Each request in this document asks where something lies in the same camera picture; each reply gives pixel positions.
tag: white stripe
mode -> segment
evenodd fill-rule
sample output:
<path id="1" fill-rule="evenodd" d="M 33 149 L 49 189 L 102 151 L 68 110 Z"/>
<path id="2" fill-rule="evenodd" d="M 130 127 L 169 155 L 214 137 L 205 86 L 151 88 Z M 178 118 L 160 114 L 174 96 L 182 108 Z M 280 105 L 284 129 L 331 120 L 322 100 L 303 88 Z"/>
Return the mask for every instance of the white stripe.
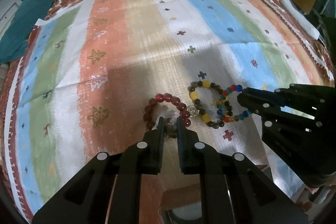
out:
<path id="1" fill-rule="evenodd" d="M 6 107 L 6 116 L 5 116 L 5 125 L 4 125 L 4 142 L 5 142 L 5 159 L 6 159 L 6 167 L 7 167 L 7 172 L 8 172 L 8 177 L 9 177 L 9 181 L 10 181 L 10 186 L 12 189 L 12 194 L 14 197 L 14 202 L 17 206 L 17 208 L 19 209 L 21 215 L 28 221 L 28 219 L 26 218 L 26 215 L 23 212 L 23 208 L 21 205 L 21 202 L 19 200 L 19 196 L 18 196 L 18 192 L 16 189 L 16 184 L 14 181 L 14 176 L 13 176 L 13 170 L 11 169 L 11 157 L 9 156 L 9 128 L 10 128 L 10 123 L 11 123 L 11 117 L 12 117 L 12 105 L 13 105 L 13 98 L 14 98 L 14 93 L 15 93 L 15 89 L 16 89 L 16 82 L 17 82 L 17 78 L 20 72 L 20 67 L 21 67 L 21 62 L 22 62 L 22 58 L 19 61 L 19 64 L 17 66 L 15 75 L 14 75 L 14 79 L 13 79 L 13 83 L 10 87 L 10 91 L 9 91 L 9 95 L 8 95 L 8 102 L 7 102 L 7 107 Z"/>
<path id="2" fill-rule="evenodd" d="M 61 187 L 84 165 L 84 139 L 81 134 L 77 84 L 80 82 L 79 57 L 85 43 L 88 18 L 94 0 L 87 0 L 71 25 L 58 67 L 56 86 L 51 101 L 56 138 L 56 163 Z"/>
<path id="3" fill-rule="evenodd" d="M 296 78 L 295 83 L 310 85 L 310 80 L 305 72 L 305 69 L 302 67 L 300 60 L 297 58 L 290 46 L 287 45 L 286 41 L 277 31 L 276 27 L 247 0 L 230 1 L 236 7 L 238 7 L 247 17 L 249 17 L 253 21 L 253 23 L 258 26 L 261 32 L 264 32 L 264 35 L 268 38 L 269 41 L 278 44 L 277 49 L 283 54 L 283 59 L 288 63 L 288 66 L 290 68 L 295 68 L 298 73 L 297 75 L 293 74 Z"/>
<path id="4" fill-rule="evenodd" d="M 181 48 L 184 48 L 179 55 L 183 66 L 176 68 L 178 72 L 176 77 L 181 77 L 180 86 L 184 87 L 178 93 L 182 102 L 187 105 L 192 104 L 186 88 L 190 82 L 200 80 L 198 77 L 200 71 L 206 72 L 206 79 L 221 85 L 222 88 L 245 82 L 242 78 L 239 61 L 230 45 L 224 43 L 212 32 L 198 10 L 188 0 L 163 0 L 164 4 L 160 3 L 161 0 L 154 1 L 167 22 L 170 36 L 181 45 Z M 185 34 L 177 35 L 179 31 L 185 31 Z M 193 54 L 188 52 L 189 46 L 196 48 Z M 213 99 L 219 99 L 219 95 L 214 95 L 209 90 L 202 88 L 197 89 L 197 93 L 204 106 L 214 112 L 211 115 L 212 120 L 218 120 L 216 106 L 210 104 Z M 231 95 L 230 102 L 234 113 L 239 114 L 245 109 L 238 104 L 235 97 L 236 94 Z M 249 118 L 249 122 L 230 123 L 224 128 L 216 130 L 204 126 L 204 122 L 199 117 L 190 120 L 192 122 L 190 129 L 195 130 L 202 141 L 213 146 L 217 151 L 225 154 L 239 151 L 255 164 L 268 164 L 259 133 L 251 118 Z M 235 135 L 232 139 L 235 141 L 229 142 L 223 139 L 223 135 L 226 134 L 225 130 L 234 132 Z"/>

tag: white object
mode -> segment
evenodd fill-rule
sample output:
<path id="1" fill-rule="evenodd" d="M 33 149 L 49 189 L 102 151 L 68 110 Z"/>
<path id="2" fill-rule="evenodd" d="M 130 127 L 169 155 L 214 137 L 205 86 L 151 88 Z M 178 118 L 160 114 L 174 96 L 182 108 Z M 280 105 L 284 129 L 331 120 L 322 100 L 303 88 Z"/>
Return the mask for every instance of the white object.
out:
<path id="1" fill-rule="evenodd" d="M 311 38 L 317 40 L 320 37 L 320 32 L 298 10 L 296 10 L 291 0 L 280 0 L 280 2 Z"/>

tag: blue bead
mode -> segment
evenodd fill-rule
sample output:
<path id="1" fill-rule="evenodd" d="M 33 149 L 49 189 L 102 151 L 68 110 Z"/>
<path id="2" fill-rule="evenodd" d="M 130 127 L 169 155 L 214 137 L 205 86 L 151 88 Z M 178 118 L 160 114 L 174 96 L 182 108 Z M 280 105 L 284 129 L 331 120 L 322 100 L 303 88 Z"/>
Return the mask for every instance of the blue bead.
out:
<path id="1" fill-rule="evenodd" d="M 236 91 L 241 92 L 243 90 L 243 87 L 241 85 L 236 85 Z"/>

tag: orange stripe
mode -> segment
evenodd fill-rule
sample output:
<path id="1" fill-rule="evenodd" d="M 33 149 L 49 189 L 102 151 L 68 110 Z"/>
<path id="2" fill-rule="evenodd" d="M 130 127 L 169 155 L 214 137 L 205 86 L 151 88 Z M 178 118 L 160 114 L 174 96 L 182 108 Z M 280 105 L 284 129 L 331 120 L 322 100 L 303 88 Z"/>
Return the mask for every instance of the orange stripe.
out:
<path id="1" fill-rule="evenodd" d="M 124 152 L 145 133 L 142 116 L 148 97 L 137 94 L 146 94 L 152 83 L 146 77 L 146 66 L 136 60 L 144 49 L 132 40 L 137 34 L 128 26 L 130 6 L 140 5 L 139 2 L 141 0 L 95 0 L 92 7 L 80 56 L 81 83 L 78 85 L 87 161 L 104 150 L 113 154 Z M 137 18 L 143 19 L 143 16 L 137 15 Z M 92 50 L 106 54 L 93 64 L 89 58 Z M 108 81 L 91 90 L 88 82 L 92 75 L 107 77 Z M 92 117 L 88 117 L 93 115 L 93 107 L 99 109 L 100 106 L 109 112 L 109 116 L 94 128 Z M 159 177 L 144 176 L 141 192 L 139 223 L 158 223 L 163 194 Z"/>
<path id="2" fill-rule="evenodd" d="M 127 60 L 134 53 L 128 40 L 129 29 L 123 8 L 125 1 L 127 0 L 95 0 L 88 22 L 86 42 L 81 51 L 78 95 L 87 160 L 106 149 L 112 153 L 121 153 L 140 140 L 144 133 L 142 112 L 134 111 L 133 107 L 141 106 L 143 102 L 132 102 L 128 93 L 128 85 L 132 80 L 129 79 L 131 68 L 127 66 Z M 105 52 L 94 64 L 90 59 L 92 50 Z M 92 76 L 98 75 L 107 77 L 108 80 L 100 88 L 91 90 Z M 93 107 L 101 107 L 109 115 L 95 128 Z M 127 122 L 130 119 L 133 120 L 132 125 L 139 126 L 130 128 L 130 123 Z"/>
<path id="3" fill-rule="evenodd" d="M 251 3 L 256 9 L 258 9 L 281 34 L 283 39 L 286 41 L 286 44 L 292 49 L 292 51 L 300 61 L 312 85 L 323 85 L 323 82 L 319 76 L 318 71 L 316 70 L 315 65 L 311 62 L 308 54 L 301 46 L 298 38 L 289 30 L 289 28 L 261 0 L 247 1 Z"/>

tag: yellow bead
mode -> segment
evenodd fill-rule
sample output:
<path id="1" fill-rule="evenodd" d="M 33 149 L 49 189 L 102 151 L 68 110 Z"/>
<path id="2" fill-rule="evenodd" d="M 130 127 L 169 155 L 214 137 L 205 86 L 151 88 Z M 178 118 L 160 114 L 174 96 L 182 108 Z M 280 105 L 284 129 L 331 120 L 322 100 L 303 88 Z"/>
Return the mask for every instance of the yellow bead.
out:
<path id="1" fill-rule="evenodd" d="M 210 82 L 208 80 L 203 80 L 202 82 L 203 82 L 202 87 L 204 87 L 204 88 L 209 88 L 210 87 Z"/>
<path id="2" fill-rule="evenodd" d="M 190 99 L 192 100 L 198 99 L 198 94 L 196 91 L 190 92 L 189 96 L 190 96 Z"/>
<path id="3" fill-rule="evenodd" d="M 211 121 L 211 117 L 209 116 L 209 114 L 204 114 L 204 115 L 202 116 L 202 120 L 203 120 L 204 122 L 210 122 L 210 121 Z"/>

